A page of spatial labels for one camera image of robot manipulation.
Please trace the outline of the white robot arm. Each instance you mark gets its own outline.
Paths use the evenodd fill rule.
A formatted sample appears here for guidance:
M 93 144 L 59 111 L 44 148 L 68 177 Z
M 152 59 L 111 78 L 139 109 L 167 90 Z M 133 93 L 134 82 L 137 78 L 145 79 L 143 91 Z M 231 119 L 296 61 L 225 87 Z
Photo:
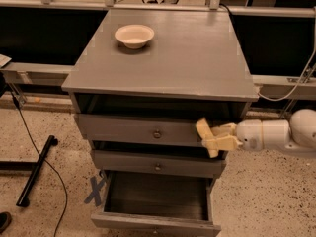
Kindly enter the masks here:
M 246 119 L 214 127 L 202 118 L 196 130 L 210 158 L 237 148 L 277 150 L 296 157 L 314 157 L 316 152 L 316 112 L 310 109 L 299 110 L 290 119 Z

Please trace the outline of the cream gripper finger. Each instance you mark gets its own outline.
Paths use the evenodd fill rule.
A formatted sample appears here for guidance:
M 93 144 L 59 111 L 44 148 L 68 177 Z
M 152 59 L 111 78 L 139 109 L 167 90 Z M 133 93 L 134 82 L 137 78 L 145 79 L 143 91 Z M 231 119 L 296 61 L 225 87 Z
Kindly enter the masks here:
M 235 123 L 227 123 L 227 124 L 212 127 L 211 132 L 215 136 L 218 136 L 220 134 L 235 135 L 236 134 L 236 127 L 237 127 L 237 125 Z
M 243 143 L 236 136 L 224 135 L 221 137 L 211 137 L 208 135 L 202 140 L 202 145 L 209 150 L 235 150 Z

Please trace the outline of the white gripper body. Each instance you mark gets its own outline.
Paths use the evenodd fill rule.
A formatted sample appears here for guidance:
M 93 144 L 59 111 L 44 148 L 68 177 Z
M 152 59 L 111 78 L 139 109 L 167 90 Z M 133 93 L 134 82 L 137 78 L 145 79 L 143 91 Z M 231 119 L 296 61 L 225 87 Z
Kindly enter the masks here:
M 262 122 L 258 119 L 248 119 L 240 122 L 236 129 L 237 138 L 248 151 L 263 149 Z

